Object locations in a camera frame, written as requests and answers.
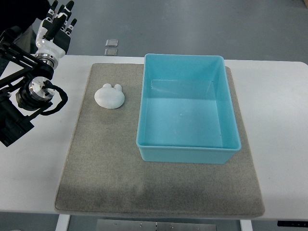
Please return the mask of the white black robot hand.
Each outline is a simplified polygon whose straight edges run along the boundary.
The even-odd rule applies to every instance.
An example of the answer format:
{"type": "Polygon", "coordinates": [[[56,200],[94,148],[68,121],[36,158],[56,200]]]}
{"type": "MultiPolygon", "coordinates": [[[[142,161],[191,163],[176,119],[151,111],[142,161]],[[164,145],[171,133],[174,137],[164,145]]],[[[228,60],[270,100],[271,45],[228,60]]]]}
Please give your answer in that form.
{"type": "Polygon", "coordinates": [[[69,22],[74,7],[70,0],[66,5],[56,9],[58,1],[54,1],[48,10],[45,19],[41,22],[36,37],[37,52],[35,57],[52,66],[67,54],[71,34],[77,19],[69,22]]]}

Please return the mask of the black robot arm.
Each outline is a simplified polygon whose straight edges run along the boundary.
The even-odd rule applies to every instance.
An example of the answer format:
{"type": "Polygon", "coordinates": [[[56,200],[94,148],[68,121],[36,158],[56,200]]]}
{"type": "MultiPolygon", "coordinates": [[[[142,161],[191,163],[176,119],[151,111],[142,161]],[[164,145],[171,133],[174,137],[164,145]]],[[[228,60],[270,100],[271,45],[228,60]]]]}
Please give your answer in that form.
{"type": "Polygon", "coordinates": [[[68,101],[63,89],[52,84],[56,62],[48,54],[31,55],[15,44],[21,28],[13,26],[0,36],[0,56],[21,70],[0,80],[0,141],[10,146],[34,125],[38,115],[60,111],[68,101]]]}

